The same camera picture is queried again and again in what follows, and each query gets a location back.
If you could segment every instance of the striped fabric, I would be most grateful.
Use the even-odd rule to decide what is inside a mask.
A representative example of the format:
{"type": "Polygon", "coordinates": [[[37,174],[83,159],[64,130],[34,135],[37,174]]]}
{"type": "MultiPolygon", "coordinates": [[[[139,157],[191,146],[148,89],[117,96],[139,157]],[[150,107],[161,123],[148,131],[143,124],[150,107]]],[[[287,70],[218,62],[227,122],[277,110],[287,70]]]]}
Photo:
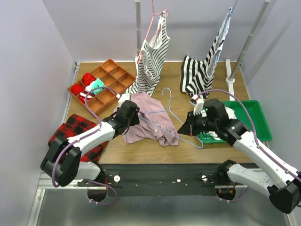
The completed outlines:
{"type": "Polygon", "coordinates": [[[147,93],[150,96],[154,94],[160,81],[169,41],[170,38],[166,33],[166,13],[162,12],[158,22],[158,32],[150,43],[144,40],[142,44],[142,58],[138,65],[137,78],[125,93],[147,93]]]}
{"type": "MultiPolygon", "coordinates": [[[[219,30],[204,61],[194,60],[189,56],[184,58],[181,66],[180,91],[190,96],[199,94],[211,88],[216,65],[218,63],[222,46],[228,33],[232,8],[229,9],[222,27],[219,30]]],[[[203,99],[208,97],[208,93],[203,94],[203,99]]]]}

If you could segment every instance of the dark gray table front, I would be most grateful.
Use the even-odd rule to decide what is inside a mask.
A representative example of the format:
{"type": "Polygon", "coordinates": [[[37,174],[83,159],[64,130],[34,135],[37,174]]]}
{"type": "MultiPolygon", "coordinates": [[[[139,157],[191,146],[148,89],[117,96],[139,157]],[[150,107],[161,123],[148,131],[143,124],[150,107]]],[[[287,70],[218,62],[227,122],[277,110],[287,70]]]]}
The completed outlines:
{"type": "Polygon", "coordinates": [[[47,190],[39,226],[286,226],[287,216],[250,189],[242,200],[212,196],[120,197],[109,207],[90,204],[86,190],[47,190]]]}

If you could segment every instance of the wooden tray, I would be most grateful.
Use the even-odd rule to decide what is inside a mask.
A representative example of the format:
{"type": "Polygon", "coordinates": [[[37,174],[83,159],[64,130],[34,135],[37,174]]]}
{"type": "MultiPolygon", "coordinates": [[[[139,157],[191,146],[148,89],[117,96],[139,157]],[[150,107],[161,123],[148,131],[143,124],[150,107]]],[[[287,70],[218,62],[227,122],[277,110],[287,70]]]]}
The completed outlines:
{"type": "MultiPolygon", "coordinates": [[[[96,79],[99,78],[103,81],[105,86],[112,88],[119,94],[123,94],[136,79],[112,59],[101,64],[95,70],[90,72],[90,74],[96,79]]],[[[86,108],[86,106],[79,100],[79,94],[74,95],[71,92],[71,88],[75,84],[80,84],[83,88],[86,87],[81,79],[72,84],[67,90],[83,107],[86,108]]],[[[115,94],[111,90],[104,89],[88,101],[88,106],[96,115],[99,115],[116,101],[117,99],[115,94]]]]}

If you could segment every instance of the green plastic bin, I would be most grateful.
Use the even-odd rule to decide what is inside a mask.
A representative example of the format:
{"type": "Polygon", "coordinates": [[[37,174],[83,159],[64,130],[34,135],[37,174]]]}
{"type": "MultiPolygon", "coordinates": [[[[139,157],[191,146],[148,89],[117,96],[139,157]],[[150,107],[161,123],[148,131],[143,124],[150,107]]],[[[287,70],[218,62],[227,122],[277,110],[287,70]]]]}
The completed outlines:
{"type": "MultiPolygon", "coordinates": [[[[251,130],[251,122],[248,119],[248,116],[246,115],[244,109],[241,107],[239,102],[237,101],[222,101],[225,105],[225,107],[229,107],[235,111],[235,116],[237,119],[241,120],[244,124],[246,124],[251,130]]],[[[263,115],[262,109],[260,107],[260,104],[257,100],[243,100],[243,105],[246,107],[247,111],[249,112],[255,128],[257,137],[259,140],[263,141],[269,141],[272,139],[271,132],[269,130],[268,124],[265,120],[265,117],[263,115]]],[[[209,137],[208,134],[205,134],[208,137],[203,136],[203,134],[200,134],[200,139],[205,144],[221,144],[225,143],[223,140],[214,140],[214,138],[209,137]]]]}

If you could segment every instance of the pink clothes hanger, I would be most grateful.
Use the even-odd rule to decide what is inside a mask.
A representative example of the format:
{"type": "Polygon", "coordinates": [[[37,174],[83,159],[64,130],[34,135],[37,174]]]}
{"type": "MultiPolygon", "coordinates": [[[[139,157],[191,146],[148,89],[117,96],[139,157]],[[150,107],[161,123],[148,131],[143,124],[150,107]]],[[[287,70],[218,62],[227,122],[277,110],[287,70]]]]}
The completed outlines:
{"type": "MultiPolygon", "coordinates": [[[[147,33],[146,33],[146,36],[145,36],[144,40],[146,40],[147,37],[149,36],[151,25],[152,25],[152,22],[154,21],[155,16],[160,15],[163,12],[167,12],[166,17],[168,16],[168,9],[165,9],[162,12],[159,12],[159,13],[155,13],[154,0],[151,0],[151,2],[152,2],[152,19],[151,19],[150,26],[149,26],[149,29],[147,30],[147,33]]],[[[154,39],[154,37],[156,36],[156,34],[158,33],[158,31],[159,31],[160,28],[161,28],[161,26],[159,26],[158,29],[156,30],[156,33],[152,37],[150,43],[152,42],[152,40],[154,39]]],[[[138,60],[137,60],[138,63],[140,63],[141,58],[142,58],[142,53],[141,53],[141,50],[140,50],[140,53],[139,53],[139,56],[138,56],[138,60]]]]}

